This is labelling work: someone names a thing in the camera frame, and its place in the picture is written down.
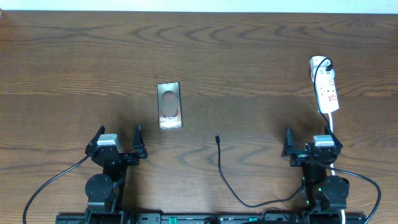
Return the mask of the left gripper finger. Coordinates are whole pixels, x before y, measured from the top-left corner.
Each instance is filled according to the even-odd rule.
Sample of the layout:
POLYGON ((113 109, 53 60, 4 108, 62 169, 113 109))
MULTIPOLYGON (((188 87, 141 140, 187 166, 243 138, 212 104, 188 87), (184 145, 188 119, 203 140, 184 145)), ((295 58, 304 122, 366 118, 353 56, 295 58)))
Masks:
POLYGON ((139 124, 136 126, 136 131, 135 131, 135 135, 134 135, 134 140, 133 140, 132 146, 133 146, 133 148, 134 148, 136 153, 138 153, 138 154, 145 154, 146 153, 146 146, 145 146, 144 141, 142 139, 141 126, 139 124))
POLYGON ((105 132, 105 127, 100 126, 97 133, 94 135, 93 139, 87 144, 85 152, 86 153, 95 153, 99 149, 99 145, 97 144, 98 139, 105 132))

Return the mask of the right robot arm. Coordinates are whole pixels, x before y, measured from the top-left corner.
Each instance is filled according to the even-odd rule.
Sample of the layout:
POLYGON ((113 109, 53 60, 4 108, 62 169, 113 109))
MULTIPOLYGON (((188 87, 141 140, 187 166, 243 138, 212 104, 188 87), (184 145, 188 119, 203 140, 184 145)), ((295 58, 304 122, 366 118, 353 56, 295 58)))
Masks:
POLYGON ((308 209, 300 214, 303 223, 341 223, 341 211, 346 209, 349 181, 326 170, 338 158, 342 143, 325 126, 323 135, 313 137, 303 149, 294 146, 292 132, 286 129, 281 156, 290 158, 290 166, 301 167, 303 174, 302 196, 308 209))

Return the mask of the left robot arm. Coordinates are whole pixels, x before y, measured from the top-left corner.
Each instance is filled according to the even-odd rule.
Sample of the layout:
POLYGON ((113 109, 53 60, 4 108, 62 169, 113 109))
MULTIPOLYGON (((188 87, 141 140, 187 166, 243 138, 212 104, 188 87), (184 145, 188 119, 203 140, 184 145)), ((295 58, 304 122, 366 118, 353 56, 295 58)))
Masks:
POLYGON ((140 159, 147 158, 147 149, 141 136, 141 127, 136 126, 132 152, 121 152, 117 134, 106 134, 101 126, 88 143, 85 154, 103 168, 102 173, 91 176, 85 193, 88 206, 85 223, 135 223, 136 216, 122 208, 127 170, 138 166, 140 159))

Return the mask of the Galaxy S25 Ultra smartphone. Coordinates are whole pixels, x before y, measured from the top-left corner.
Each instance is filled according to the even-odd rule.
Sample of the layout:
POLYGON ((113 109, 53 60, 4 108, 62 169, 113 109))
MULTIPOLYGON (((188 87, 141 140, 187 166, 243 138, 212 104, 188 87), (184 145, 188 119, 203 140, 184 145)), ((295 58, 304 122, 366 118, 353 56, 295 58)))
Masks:
POLYGON ((183 127, 179 82, 158 84, 157 104, 160 129, 183 127))

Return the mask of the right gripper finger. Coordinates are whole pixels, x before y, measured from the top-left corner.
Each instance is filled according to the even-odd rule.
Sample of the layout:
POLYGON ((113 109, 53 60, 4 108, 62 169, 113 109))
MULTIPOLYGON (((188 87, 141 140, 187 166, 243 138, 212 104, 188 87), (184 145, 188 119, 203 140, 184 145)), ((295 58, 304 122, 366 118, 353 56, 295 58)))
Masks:
POLYGON ((324 132, 325 135, 330 136, 335 143, 335 146, 342 146, 342 143, 337 139, 335 134, 331 131, 330 127, 328 124, 324 125, 324 132))
POLYGON ((287 126, 285 131, 285 140, 283 145, 284 152, 292 152, 294 150, 294 143, 292 138, 292 132, 290 128, 287 126))

